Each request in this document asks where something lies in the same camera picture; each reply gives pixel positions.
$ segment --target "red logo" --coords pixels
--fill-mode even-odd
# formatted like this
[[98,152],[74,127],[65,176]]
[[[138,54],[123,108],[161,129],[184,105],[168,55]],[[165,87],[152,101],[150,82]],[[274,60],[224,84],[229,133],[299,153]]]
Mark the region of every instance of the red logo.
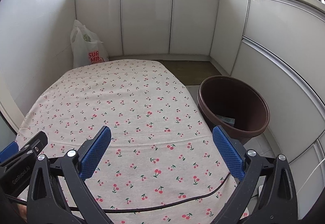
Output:
[[104,62],[103,58],[99,56],[99,52],[97,51],[91,51],[88,53],[88,58],[90,59],[91,64],[97,64]]

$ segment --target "brown plastic basin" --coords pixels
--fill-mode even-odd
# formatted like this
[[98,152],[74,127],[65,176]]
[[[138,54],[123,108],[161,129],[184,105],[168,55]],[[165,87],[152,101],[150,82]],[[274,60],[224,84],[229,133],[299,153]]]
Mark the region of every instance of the brown plastic basin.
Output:
[[[205,79],[198,91],[199,110],[210,130],[222,125],[231,138],[242,144],[263,133],[270,121],[268,105],[248,84],[228,76]],[[234,127],[215,114],[235,119]]]

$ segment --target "black cable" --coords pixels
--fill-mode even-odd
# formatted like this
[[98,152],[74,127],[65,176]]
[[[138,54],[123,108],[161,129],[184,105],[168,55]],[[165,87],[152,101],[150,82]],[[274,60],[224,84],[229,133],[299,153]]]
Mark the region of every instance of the black cable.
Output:
[[12,203],[17,203],[17,204],[21,204],[21,205],[27,206],[27,201],[25,201],[25,200],[21,200],[21,199],[19,199],[17,197],[10,196],[10,195],[6,195],[6,197]]
[[[163,208],[167,208],[167,207],[177,206],[177,205],[189,202],[189,201],[193,201],[193,200],[196,200],[196,199],[201,199],[201,198],[205,198],[205,197],[213,195],[214,193],[216,193],[223,186],[223,184],[225,183],[225,181],[227,180],[229,175],[230,175],[230,173],[228,173],[227,176],[225,177],[225,179],[222,181],[222,183],[214,191],[212,191],[209,194],[205,194],[205,195],[201,195],[201,196],[195,196],[195,197],[183,199],[181,201],[177,201],[177,202],[174,202],[174,203],[170,203],[170,204],[166,204],[166,205],[162,205],[162,206],[157,206],[157,207],[131,208],[131,209],[103,209],[103,211],[105,213],[135,213],[135,212],[146,212],[146,211],[153,211],[153,210],[163,209]],[[24,201],[24,200],[20,200],[18,198],[15,198],[15,197],[12,197],[12,196],[9,196],[9,195],[6,195],[6,196],[11,202],[15,202],[17,204],[21,204],[21,205],[24,205],[24,206],[27,205],[27,202]],[[70,210],[71,211],[80,211],[78,209],[78,207],[70,207]]]
[[258,196],[258,194],[256,194],[255,196],[252,196],[249,200],[251,200],[253,197],[257,197]]

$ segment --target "blue gripper pad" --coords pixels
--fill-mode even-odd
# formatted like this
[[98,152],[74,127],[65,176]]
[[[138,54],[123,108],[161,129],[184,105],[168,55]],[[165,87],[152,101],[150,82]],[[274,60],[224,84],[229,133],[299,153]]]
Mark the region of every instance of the blue gripper pad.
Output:
[[0,162],[4,162],[19,151],[18,144],[13,141],[3,151],[0,151]]
[[104,126],[98,134],[93,140],[84,142],[84,144],[86,144],[89,141],[94,141],[80,161],[79,177],[83,181],[93,176],[100,159],[103,157],[111,142],[112,133],[109,127]]
[[214,127],[212,138],[231,175],[241,181],[245,176],[245,172],[243,170],[244,161],[238,152],[235,150],[229,139],[226,137],[225,133],[219,127]]

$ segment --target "white plastic bag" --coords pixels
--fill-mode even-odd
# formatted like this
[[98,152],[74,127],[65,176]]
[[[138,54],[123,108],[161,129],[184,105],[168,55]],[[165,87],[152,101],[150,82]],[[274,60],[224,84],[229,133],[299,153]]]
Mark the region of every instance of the white plastic bag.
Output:
[[70,35],[74,68],[108,61],[108,53],[97,34],[75,20]]

